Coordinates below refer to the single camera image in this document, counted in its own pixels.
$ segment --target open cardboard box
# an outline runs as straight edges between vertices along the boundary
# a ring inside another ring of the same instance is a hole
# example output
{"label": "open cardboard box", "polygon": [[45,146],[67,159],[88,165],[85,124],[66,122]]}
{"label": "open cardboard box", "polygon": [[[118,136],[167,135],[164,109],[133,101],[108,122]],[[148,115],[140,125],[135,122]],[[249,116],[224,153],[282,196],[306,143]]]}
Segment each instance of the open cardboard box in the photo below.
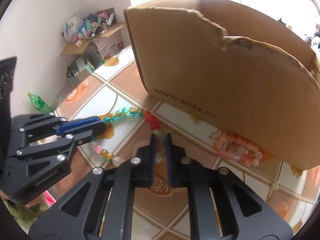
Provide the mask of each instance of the open cardboard box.
{"label": "open cardboard box", "polygon": [[318,58],[291,30],[228,0],[151,0],[124,14],[150,95],[301,170],[320,164]]}
{"label": "open cardboard box", "polygon": [[[98,14],[106,12],[108,16],[111,15],[111,13],[115,13],[114,8],[105,9],[102,11],[97,12]],[[89,57],[91,55],[91,52],[93,50],[93,54],[99,54],[100,57],[96,60],[95,58],[90,58],[93,65],[95,67],[98,67],[99,63],[104,59],[104,55],[109,52],[110,57],[114,56],[119,50],[121,50],[124,45],[122,41],[121,33],[118,32],[121,28],[125,26],[125,22],[117,22],[116,16],[114,17],[111,26],[101,34],[96,35],[94,38],[87,39],[83,41],[83,44],[78,47],[75,43],[68,43],[60,55],[78,55],[83,54],[84,56]],[[111,42],[108,42],[108,39],[104,42],[102,41],[102,38],[108,38],[112,36]],[[117,49],[117,46],[115,46],[116,51],[111,51],[109,47],[115,45],[118,45],[119,43],[122,43],[122,46],[120,49]]]}

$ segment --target pink bead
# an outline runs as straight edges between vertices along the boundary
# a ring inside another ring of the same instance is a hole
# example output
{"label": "pink bead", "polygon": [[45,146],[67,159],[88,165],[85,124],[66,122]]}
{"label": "pink bead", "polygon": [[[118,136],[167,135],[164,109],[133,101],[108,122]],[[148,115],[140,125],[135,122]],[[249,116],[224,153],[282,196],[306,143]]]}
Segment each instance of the pink bead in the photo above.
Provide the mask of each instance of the pink bead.
{"label": "pink bead", "polygon": [[228,151],[227,151],[227,154],[226,154],[226,157],[227,157],[228,159],[232,159],[234,155],[235,155],[235,154],[233,153],[233,151],[228,150]]}
{"label": "pink bead", "polygon": [[252,161],[252,166],[253,167],[257,167],[259,165],[259,160],[258,159],[254,159],[253,161]]}
{"label": "pink bead", "polygon": [[97,145],[97,146],[94,148],[94,150],[95,150],[95,152],[96,152],[97,154],[100,154],[100,152],[101,152],[101,150],[102,150],[102,147],[99,146],[99,145]]}
{"label": "pink bead", "polygon": [[220,135],[218,140],[221,141],[223,144],[226,143],[228,140],[227,135],[225,133],[223,133],[222,135]]}
{"label": "pink bead", "polygon": [[251,167],[252,166],[252,162],[250,162],[249,160],[247,160],[245,163],[244,163],[245,166],[247,167]]}
{"label": "pink bead", "polygon": [[262,152],[257,152],[257,153],[256,153],[256,159],[261,160],[262,157],[263,157]]}
{"label": "pink bead", "polygon": [[253,143],[252,143],[252,142],[248,142],[246,148],[247,148],[249,151],[251,151],[251,150],[252,150],[252,147],[253,147]]}
{"label": "pink bead", "polygon": [[246,154],[242,154],[240,157],[240,162],[245,163],[248,160],[248,156]]}
{"label": "pink bead", "polygon": [[233,141],[233,144],[236,145],[236,146],[239,146],[241,144],[241,142],[242,142],[241,137],[237,136],[235,138],[235,140]]}
{"label": "pink bead", "polygon": [[218,151],[221,150],[223,148],[223,143],[222,141],[216,141],[213,145],[213,148]]}
{"label": "pink bead", "polygon": [[252,149],[251,149],[251,151],[252,151],[253,153],[257,153],[257,152],[259,151],[259,147],[258,147],[258,146],[253,146]]}
{"label": "pink bead", "polygon": [[220,157],[225,157],[226,154],[227,154],[227,151],[225,149],[221,149],[221,150],[218,151],[218,155]]}
{"label": "pink bead", "polygon": [[233,158],[232,158],[235,162],[238,162],[241,159],[241,154],[236,152],[233,154]]}

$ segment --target pink object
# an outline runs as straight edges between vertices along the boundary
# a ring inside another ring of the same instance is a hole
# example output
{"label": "pink object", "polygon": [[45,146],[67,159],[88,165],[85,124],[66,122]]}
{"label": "pink object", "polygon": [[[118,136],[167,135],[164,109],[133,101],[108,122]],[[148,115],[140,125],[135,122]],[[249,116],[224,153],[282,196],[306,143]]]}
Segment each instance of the pink object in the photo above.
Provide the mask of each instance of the pink object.
{"label": "pink object", "polygon": [[241,141],[241,146],[242,147],[246,147],[247,146],[247,144],[248,144],[248,141],[246,140],[246,139],[242,139],[242,141]]}
{"label": "pink object", "polygon": [[235,138],[235,140],[233,141],[233,144],[236,145],[236,146],[239,146],[241,144],[241,142],[242,142],[241,137],[237,136]]}
{"label": "pink object", "polygon": [[253,146],[252,149],[251,149],[251,151],[252,151],[253,153],[257,153],[257,152],[259,151],[259,147],[258,147],[258,146]]}
{"label": "pink object", "polygon": [[256,159],[261,160],[262,159],[262,152],[257,152],[256,153]]}
{"label": "pink object", "polygon": [[252,161],[252,166],[253,167],[257,167],[259,165],[259,160],[258,159],[254,159],[253,161]]}
{"label": "pink object", "polygon": [[242,154],[240,157],[240,162],[245,163],[248,160],[248,156],[246,154]]}
{"label": "pink object", "polygon": [[213,145],[213,148],[214,148],[216,151],[221,150],[222,147],[223,147],[222,141],[216,141],[216,142],[214,143],[214,145]]}
{"label": "pink object", "polygon": [[226,143],[228,140],[227,135],[225,133],[223,133],[222,135],[220,135],[218,140],[221,141],[222,143]]}
{"label": "pink object", "polygon": [[252,142],[248,142],[246,148],[247,148],[249,151],[251,151],[251,150],[252,150],[252,147],[253,147],[253,143],[252,143]]}
{"label": "pink object", "polygon": [[233,141],[235,140],[235,136],[232,133],[229,133],[227,135],[227,139],[229,143],[233,143]]}
{"label": "pink object", "polygon": [[232,159],[234,155],[235,155],[235,154],[233,153],[233,151],[228,150],[228,151],[227,151],[227,154],[226,154],[226,157],[227,157],[228,159]]}
{"label": "pink object", "polygon": [[94,148],[94,150],[95,150],[95,152],[96,152],[97,154],[100,154],[100,152],[101,152],[101,150],[102,150],[102,147],[99,146],[99,145],[97,145],[97,146]]}
{"label": "pink object", "polygon": [[218,155],[220,157],[225,157],[226,154],[227,154],[227,151],[225,149],[221,149],[221,150],[218,151]]}
{"label": "pink object", "polygon": [[247,160],[247,161],[244,163],[244,165],[247,166],[247,167],[251,167],[251,166],[252,166],[252,161]]}

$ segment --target clutter pile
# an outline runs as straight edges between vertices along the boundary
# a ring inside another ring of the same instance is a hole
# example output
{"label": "clutter pile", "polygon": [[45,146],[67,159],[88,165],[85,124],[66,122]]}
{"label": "clutter pile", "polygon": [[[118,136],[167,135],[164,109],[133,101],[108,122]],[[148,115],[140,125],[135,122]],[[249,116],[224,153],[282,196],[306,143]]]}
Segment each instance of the clutter pile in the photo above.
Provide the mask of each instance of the clutter pile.
{"label": "clutter pile", "polygon": [[63,36],[69,43],[75,43],[78,47],[83,40],[94,38],[104,33],[112,25],[115,14],[109,16],[106,11],[101,13],[90,13],[87,17],[73,17],[65,22]]}

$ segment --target red bead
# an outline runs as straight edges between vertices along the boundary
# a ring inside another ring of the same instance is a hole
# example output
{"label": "red bead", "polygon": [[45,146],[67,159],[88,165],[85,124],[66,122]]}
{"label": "red bead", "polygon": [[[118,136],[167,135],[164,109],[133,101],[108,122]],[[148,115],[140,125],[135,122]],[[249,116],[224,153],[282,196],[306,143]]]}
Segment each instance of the red bead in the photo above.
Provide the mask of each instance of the red bead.
{"label": "red bead", "polygon": [[150,114],[150,115],[147,117],[147,120],[148,120],[149,123],[158,122],[157,118],[156,118],[154,115],[152,115],[152,114]]}
{"label": "red bead", "polygon": [[151,130],[159,129],[160,125],[158,122],[153,122],[150,124]]}
{"label": "red bead", "polygon": [[148,116],[149,115],[151,115],[151,112],[150,111],[148,111],[148,110],[143,110],[143,117],[145,118],[145,119],[147,119],[148,118]]}

